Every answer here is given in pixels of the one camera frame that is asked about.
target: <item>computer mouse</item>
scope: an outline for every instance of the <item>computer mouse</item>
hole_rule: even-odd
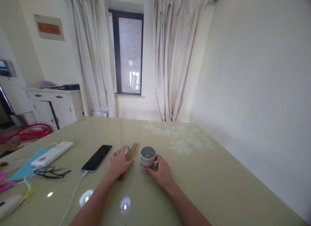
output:
[[[4,217],[9,213],[14,207],[16,207],[19,202],[22,200],[23,196],[13,195],[7,200],[0,203],[0,218]]]

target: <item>white cabinet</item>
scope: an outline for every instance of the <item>white cabinet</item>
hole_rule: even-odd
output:
[[[69,102],[52,101],[52,106],[59,128],[63,128],[76,121]]]
[[[48,124],[53,127],[53,130],[57,130],[56,121],[48,101],[32,101],[35,107],[37,121],[39,123]]]
[[[83,117],[83,106],[79,90],[25,88],[32,100],[38,123],[52,126],[56,131]]]

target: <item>chopsticks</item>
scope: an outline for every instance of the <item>chopsticks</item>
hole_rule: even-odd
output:
[[[139,147],[139,143],[135,142],[133,144],[133,146],[132,146],[132,149],[130,150],[130,152],[125,157],[126,161],[129,161],[130,159],[132,159],[135,156],[138,147]],[[123,180],[124,179],[124,175],[125,175],[125,173],[121,174],[119,176],[119,180]]]

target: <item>curtain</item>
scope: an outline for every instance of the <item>curtain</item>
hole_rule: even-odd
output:
[[[107,0],[65,0],[78,64],[84,113],[108,110],[116,117],[114,68]]]
[[[209,0],[153,0],[153,74],[163,121],[179,115],[197,26]]]

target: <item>smartphone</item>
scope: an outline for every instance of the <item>smartphone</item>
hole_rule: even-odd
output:
[[[111,145],[102,145],[97,152],[88,160],[88,162],[82,167],[83,171],[95,172],[97,167],[106,157],[111,150]]]

